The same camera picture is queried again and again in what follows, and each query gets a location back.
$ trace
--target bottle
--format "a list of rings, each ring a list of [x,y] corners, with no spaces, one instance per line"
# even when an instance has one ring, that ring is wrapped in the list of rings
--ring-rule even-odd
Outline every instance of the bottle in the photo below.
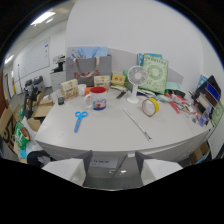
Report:
[[[203,127],[205,122],[209,119],[210,112],[211,112],[211,107],[208,106],[208,108],[203,112],[203,114],[201,115],[201,118],[199,120],[199,125],[201,127]]]

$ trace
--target whiteboard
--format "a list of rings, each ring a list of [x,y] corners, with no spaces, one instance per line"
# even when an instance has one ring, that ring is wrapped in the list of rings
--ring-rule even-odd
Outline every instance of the whiteboard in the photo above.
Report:
[[[50,37],[35,45],[15,63],[13,69],[15,82],[19,80],[19,77],[22,79],[30,73],[50,66],[49,44]]]

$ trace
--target yellow tape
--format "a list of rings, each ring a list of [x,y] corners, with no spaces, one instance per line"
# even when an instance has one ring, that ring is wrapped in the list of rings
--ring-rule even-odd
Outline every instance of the yellow tape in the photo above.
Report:
[[[146,111],[146,103],[147,103],[147,100],[151,101],[151,102],[153,103],[154,107],[155,107],[155,110],[154,110],[154,113],[153,113],[153,114],[149,114],[149,112]],[[157,101],[156,101],[155,99],[153,99],[153,98],[148,98],[148,99],[146,99],[146,100],[144,100],[144,101],[142,102],[142,110],[143,110],[143,112],[144,112],[147,116],[152,117],[154,114],[156,114],[156,113],[159,111],[159,104],[157,103]]]

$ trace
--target ceiling light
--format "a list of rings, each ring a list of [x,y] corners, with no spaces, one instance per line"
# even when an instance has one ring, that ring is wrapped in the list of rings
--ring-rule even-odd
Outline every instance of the ceiling light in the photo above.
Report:
[[[14,55],[12,55],[12,56],[9,57],[9,58],[6,58],[6,59],[5,59],[5,64],[7,64],[9,61],[11,61],[13,57],[14,57]]]
[[[30,25],[35,25],[38,23],[42,23],[44,20],[46,20],[47,18],[53,16],[55,14],[55,12],[45,12],[44,14],[42,14],[40,17],[38,17],[33,23],[31,23]]]
[[[45,22],[45,24],[51,22],[53,19],[54,19],[54,17],[50,18],[49,20],[47,20],[47,21]]]

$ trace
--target notebook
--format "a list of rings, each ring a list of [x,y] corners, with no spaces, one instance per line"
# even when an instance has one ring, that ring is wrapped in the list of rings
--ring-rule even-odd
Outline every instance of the notebook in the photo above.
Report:
[[[149,77],[147,82],[139,86],[139,88],[164,94],[168,76],[168,64],[169,62],[165,59],[144,54],[143,68],[146,69]]]

